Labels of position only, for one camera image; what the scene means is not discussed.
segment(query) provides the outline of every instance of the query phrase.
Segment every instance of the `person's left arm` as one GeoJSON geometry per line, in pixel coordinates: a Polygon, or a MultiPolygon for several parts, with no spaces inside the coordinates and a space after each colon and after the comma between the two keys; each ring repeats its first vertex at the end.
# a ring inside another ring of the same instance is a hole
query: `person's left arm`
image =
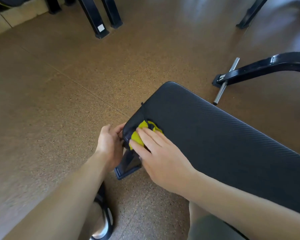
{"type": "Polygon", "coordinates": [[[64,181],[4,239],[77,239],[106,173],[112,171],[123,155],[124,124],[101,129],[96,152],[64,181]]]}

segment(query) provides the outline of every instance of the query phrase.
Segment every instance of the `metal peg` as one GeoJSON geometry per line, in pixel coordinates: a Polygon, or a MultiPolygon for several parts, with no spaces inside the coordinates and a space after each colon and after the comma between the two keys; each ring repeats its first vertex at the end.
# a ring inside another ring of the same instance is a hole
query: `metal peg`
{"type": "MultiPolygon", "coordinates": [[[[234,61],[234,63],[232,64],[232,67],[230,68],[230,71],[229,71],[229,72],[232,72],[232,71],[236,68],[236,66],[237,66],[237,64],[238,64],[238,62],[239,62],[239,60],[240,60],[239,57],[237,57],[237,58],[235,59],[235,61],[234,61]]],[[[227,84],[228,84],[228,82],[225,81],[225,82],[221,85],[221,88],[220,88],[220,90],[219,90],[219,92],[218,92],[218,94],[217,94],[217,96],[216,96],[216,99],[215,99],[214,102],[213,102],[214,105],[217,105],[217,104],[219,103],[219,100],[220,100],[220,98],[221,98],[221,96],[222,96],[222,94],[223,94],[223,92],[224,92],[224,90],[225,90],[227,84]]]]}

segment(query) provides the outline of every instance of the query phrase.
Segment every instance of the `black and white shoe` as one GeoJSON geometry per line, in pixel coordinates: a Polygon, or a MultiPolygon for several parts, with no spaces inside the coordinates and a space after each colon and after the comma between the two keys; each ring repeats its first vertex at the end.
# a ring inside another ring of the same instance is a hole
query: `black and white shoe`
{"type": "Polygon", "coordinates": [[[94,202],[98,203],[103,211],[104,229],[101,231],[101,233],[92,235],[90,237],[90,240],[108,240],[113,232],[113,217],[107,204],[106,188],[104,182],[102,182],[100,189],[96,194],[94,202]]]}

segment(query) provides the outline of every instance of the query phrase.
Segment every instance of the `hand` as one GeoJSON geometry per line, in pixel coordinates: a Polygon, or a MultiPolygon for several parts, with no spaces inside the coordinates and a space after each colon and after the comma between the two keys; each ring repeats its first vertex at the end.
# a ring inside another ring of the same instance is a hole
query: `hand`
{"type": "Polygon", "coordinates": [[[119,165],[124,153],[122,140],[124,125],[125,123],[118,125],[114,129],[111,129],[111,125],[106,125],[102,127],[99,135],[96,154],[101,154],[107,160],[109,172],[119,165]]]}
{"type": "Polygon", "coordinates": [[[150,178],[162,188],[184,196],[196,170],[167,137],[148,128],[137,128],[137,133],[150,150],[130,140],[132,148],[142,159],[150,178]]]}

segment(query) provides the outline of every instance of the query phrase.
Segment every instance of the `person's right arm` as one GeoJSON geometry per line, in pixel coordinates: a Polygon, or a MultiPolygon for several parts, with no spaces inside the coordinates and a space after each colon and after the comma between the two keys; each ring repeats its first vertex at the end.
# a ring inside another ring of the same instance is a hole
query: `person's right arm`
{"type": "Polygon", "coordinates": [[[251,240],[300,239],[299,213],[200,173],[163,134],[147,128],[137,132],[150,152],[133,140],[130,144],[157,185],[195,202],[251,240]]]}

